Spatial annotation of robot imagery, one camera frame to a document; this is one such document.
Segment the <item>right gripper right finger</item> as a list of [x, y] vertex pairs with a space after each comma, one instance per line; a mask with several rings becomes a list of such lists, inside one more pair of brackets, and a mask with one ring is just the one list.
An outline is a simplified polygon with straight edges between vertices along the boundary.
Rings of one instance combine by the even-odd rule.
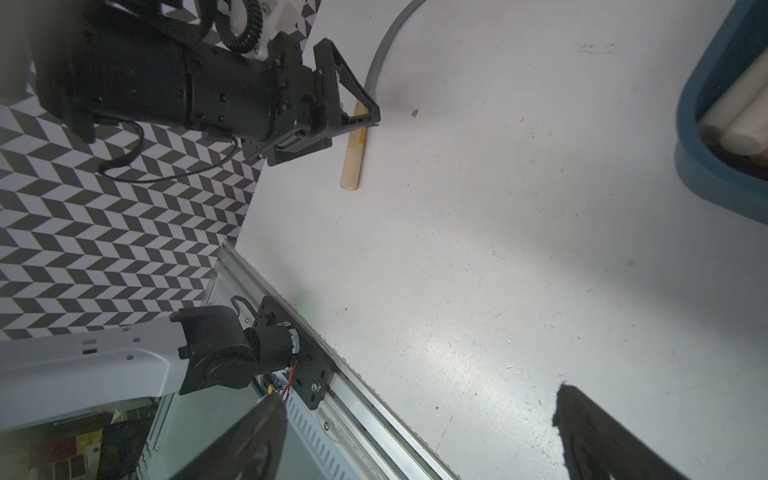
[[552, 424], [571, 479], [684, 477], [575, 386], [560, 386]]

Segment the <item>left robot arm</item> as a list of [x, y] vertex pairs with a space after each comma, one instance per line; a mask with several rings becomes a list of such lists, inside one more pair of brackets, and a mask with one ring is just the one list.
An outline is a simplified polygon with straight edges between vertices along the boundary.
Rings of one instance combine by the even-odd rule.
[[5, 1], [1, 97], [33, 85], [40, 105], [92, 143], [100, 125], [198, 131], [278, 165], [371, 127], [380, 109], [336, 46], [315, 64], [299, 41], [269, 35], [258, 1], [200, 1], [198, 20], [164, 1]]

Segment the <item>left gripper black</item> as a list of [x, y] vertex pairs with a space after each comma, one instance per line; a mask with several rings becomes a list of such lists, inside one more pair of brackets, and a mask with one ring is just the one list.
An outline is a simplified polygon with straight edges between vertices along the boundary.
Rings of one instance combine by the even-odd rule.
[[[332, 140], [319, 117], [320, 99], [329, 135], [375, 126], [380, 107], [357, 80], [330, 39], [314, 47], [315, 73], [303, 65], [299, 42], [286, 33], [268, 42], [265, 62], [216, 46], [198, 45], [185, 53], [187, 118], [185, 127], [211, 137], [238, 138], [261, 153], [270, 166], [327, 149]], [[366, 110], [347, 115], [340, 88]]]

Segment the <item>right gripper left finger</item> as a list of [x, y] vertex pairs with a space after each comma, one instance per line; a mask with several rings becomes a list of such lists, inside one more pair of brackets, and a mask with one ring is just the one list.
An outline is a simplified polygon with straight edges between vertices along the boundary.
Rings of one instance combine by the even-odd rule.
[[269, 394], [172, 479], [274, 479], [287, 424], [284, 400]]

